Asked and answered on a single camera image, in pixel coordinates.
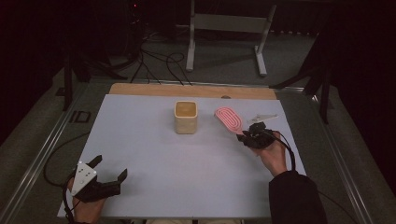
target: white tabletop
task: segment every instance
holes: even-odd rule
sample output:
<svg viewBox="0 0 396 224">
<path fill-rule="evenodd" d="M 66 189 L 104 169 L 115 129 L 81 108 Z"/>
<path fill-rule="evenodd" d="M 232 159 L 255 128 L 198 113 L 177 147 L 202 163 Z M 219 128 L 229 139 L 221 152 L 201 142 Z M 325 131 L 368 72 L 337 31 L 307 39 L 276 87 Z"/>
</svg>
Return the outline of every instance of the white tabletop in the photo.
<svg viewBox="0 0 396 224">
<path fill-rule="evenodd" d="M 174 106 L 179 100 L 198 105 L 195 134 L 177 134 Z M 107 95 L 82 152 L 81 161 L 103 156 L 98 181 L 116 180 L 128 169 L 121 195 L 109 198 L 103 217 L 257 218 L 269 217 L 268 182 L 272 176 L 235 134 L 214 117 L 229 106 L 244 121 L 257 114 L 278 114 L 265 121 L 281 131 L 305 174 L 281 103 L 193 97 Z M 64 217 L 61 206 L 58 216 Z"/>
</svg>

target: cup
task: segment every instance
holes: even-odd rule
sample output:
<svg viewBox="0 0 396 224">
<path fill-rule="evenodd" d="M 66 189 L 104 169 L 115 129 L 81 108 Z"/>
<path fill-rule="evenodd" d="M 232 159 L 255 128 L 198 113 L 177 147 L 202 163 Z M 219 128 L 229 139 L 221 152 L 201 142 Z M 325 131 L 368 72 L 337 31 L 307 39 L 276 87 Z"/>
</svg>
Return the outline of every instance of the cup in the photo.
<svg viewBox="0 0 396 224">
<path fill-rule="evenodd" d="M 176 133 L 197 131 L 198 108 L 194 101 L 177 101 L 175 104 Z"/>
</svg>

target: pink brush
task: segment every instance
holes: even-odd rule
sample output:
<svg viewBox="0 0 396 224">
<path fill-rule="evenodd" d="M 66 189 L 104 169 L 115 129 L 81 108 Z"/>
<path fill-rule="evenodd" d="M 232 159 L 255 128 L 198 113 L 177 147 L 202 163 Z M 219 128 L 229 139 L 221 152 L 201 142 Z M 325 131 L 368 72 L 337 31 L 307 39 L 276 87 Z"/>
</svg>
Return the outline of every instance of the pink brush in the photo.
<svg viewBox="0 0 396 224">
<path fill-rule="evenodd" d="M 242 133 L 242 120 L 230 107 L 220 107 L 215 111 L 215 116 L 232 133 Z"/>
</svg>

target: sleeve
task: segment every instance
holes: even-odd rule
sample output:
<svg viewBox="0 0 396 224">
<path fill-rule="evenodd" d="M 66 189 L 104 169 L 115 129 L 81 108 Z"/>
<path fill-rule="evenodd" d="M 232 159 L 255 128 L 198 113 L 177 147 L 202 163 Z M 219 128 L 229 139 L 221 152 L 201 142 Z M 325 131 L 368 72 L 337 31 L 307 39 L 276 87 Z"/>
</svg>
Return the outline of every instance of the sleeve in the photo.
<svg viewBox="0 0 396 224">
<path fill-rule="evenodd" d="M 327 223 L 315 182 L 296 171 L 277 175 L 269 185 L 273 224 Z"/>
</svg>

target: hand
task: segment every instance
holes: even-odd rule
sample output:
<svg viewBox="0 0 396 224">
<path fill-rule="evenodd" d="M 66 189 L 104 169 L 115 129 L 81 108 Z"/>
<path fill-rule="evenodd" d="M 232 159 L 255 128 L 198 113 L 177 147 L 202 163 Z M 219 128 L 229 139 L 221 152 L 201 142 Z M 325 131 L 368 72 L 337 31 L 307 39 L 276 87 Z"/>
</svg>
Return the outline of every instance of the hand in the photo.
<svg viewBox="0 0 396 224">
<path fill-rule="evenodd" d="M 73 188 L 74 178 L 71 178 L 67 184 L 67 188 L 71 190 Z M 106 199 L 101 199 L 96 202 L 84 203 L 79 199 L 73 197 L 73 206 L 75 213 L 76 222 L 86 222 L 95 224 L 99 221 L 102 214 L 103 206 L 105 205 Z"/>
<path fill-rule="evenodd" d="M 280 139 L 279 132 L 273 132 L 273 135 Z M 288 170 L 286 167 L 285 147 L 280 142 L 275 140 L 273 144 L 266 148 L 250 149 L 253 150 L 257 156 L 260 156 L 262 163 L 264 163 L 264 166 L 271 172 L 273 177 Z"/>
</svg>

